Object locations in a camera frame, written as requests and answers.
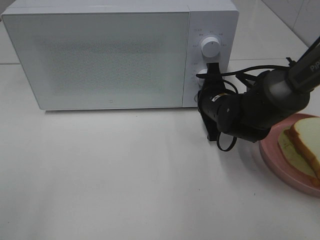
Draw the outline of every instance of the microwave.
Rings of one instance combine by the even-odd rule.
[[[230,0],[16,0],[1,15],[42,110],[197,106],[228,67]]]

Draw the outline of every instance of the white countertop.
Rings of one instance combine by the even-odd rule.
[[[260,0],[235,3],[230,71],[306,50]],[[319,239],[320,199],[257,143],[218,151],[196,109],[42,111],[7,37],[1,23],[0,240]],[[319,102],[316,89],[303,112]]]

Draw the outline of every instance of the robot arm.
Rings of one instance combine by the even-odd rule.
[[[208,139],[228,151],[237,138],[255,142],[264,139],[271,127],[304,109],[310,92],[320,85],[320,45],[317,41],[291,67],[268,65],[272,71],[257,77],[243,71],[220,74],[218,63],[208,63],[207,73],[198,74],[204,83],[198,93],[198,110],[208,131]],[[250,89],[242,94],[226,89],[222,76],[236,75]],[[254,80],[251,85],[244,79]],[[220,133],[233,136],[228,149],[219,145]]]

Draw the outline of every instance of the pink plate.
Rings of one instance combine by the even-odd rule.
[[[271,171],[294,189],[309,195],[320,197],[320,187],[312,185],[308,177],[291,166],[284,158],[278,145],[278,137],[285,127],[291,126],[296,121],[315,117],[308,114],[297,113],[277,123],[271,128],[268,136],[259,142],[261,156]]]

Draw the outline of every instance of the bread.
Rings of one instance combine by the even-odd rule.
[[[285,134],[320,179],[320,117],[301,119]]]
[[[309,166],[303,156],[301,156],[295,149],[293,143],[285,134],[290,127],[285,128],[279,135],[278,144],[281,148],[284,158],[294,168],[305,174],[310,179],[312,185],[315,187],[320,186],[320,180],[317,178],[313,169]]]

